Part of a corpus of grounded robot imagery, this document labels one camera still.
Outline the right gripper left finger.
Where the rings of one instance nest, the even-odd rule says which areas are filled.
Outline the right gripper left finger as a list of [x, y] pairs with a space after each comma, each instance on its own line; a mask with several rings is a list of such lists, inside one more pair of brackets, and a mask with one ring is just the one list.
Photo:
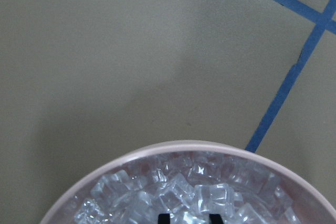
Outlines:
[[159, 214], [157, 224], [170, 224], [170, 214]]

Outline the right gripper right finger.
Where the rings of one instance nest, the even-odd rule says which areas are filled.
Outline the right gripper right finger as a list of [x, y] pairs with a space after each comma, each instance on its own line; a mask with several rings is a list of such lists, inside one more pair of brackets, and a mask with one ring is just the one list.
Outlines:
[[210, 224], [223, 224], [223, 219], [220, 214], [209, 214]]

